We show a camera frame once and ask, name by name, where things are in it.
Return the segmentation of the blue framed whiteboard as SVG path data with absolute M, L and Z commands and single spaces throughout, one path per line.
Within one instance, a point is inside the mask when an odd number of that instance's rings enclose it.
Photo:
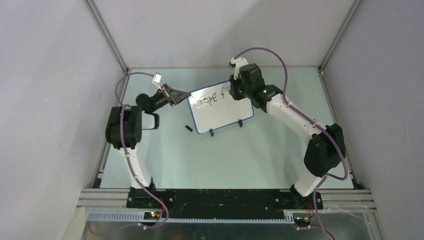
M 198 134 L 208 134 L 239 121 L 251 119 L 254 109 L 247 98 L 234 100 L 230 95 L 230 82 L 222 81 L 191 91 L 187 99 Z

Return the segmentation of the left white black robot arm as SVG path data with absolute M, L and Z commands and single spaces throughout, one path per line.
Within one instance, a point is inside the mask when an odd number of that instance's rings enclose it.
M 154 95 L 139 94 L 135 105 L 114 106 L 111 108 L 105 128 L 106 142 L 118 150 L 124 160 L 133 189 L 144 189 L 138 201 L 145 208 L 153 208 L 158 202 L 158 194 L 152 191 L 153 177 L 142 160 L 141 147 L 143 132 L 157 130 L 160 115 L 156 113 L 167 105 L 175 107 L 192 94 L 176 90 L 168 84 L 162 85 Z

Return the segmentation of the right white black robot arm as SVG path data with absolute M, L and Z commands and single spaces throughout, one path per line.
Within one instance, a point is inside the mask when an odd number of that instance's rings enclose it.
M 249 99 L 252 106 L 279 119 L 294 131 L 306 144 L 303 158 L 305 171 L 294 183 L 291 204 L 304 209 L 311 202 L 310 194 L 317 189 L 329 171 L 343 165 L 345 180 L 349 171 L 346 164 L 346 146 L 342 128 L 334 123 L 323 124 L 303 113 L 288 99 L 285 91 L 273 84 L 266 84 L 262 71 L 255 63 L 244 58 L 229 62 L 234 73 L 230 75 L 229 93 L 235 101 Z

